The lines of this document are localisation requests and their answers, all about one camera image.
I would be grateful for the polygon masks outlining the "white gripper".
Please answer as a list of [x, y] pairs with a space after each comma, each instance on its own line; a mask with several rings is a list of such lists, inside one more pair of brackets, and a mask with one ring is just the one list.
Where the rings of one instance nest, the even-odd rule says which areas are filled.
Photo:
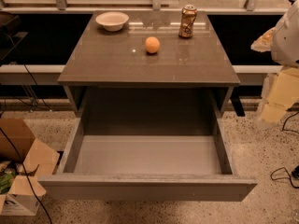
[[[272, 49], [273, 35], [276, 29], [271, 28], [259, 36], [250, 46], [254, 51], [267, 52]], [[299, 100], [299, 69], [282, 68], [277, 74], [269, 74], [263, 83], [263, 101], [259, 105], [255, 123], [259, 129], [276, 126]]]

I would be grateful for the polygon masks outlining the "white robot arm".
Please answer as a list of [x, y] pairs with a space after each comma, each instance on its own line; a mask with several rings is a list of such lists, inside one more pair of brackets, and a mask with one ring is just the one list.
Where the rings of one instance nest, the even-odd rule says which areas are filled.
[[250, 48], [270, 51], [272, 60], [282, 66], [263, 83], [256, 124], [267, 129], [278, 124], [299, 100], [299, 1], [294, 0], [276, 26], [255, 40]]

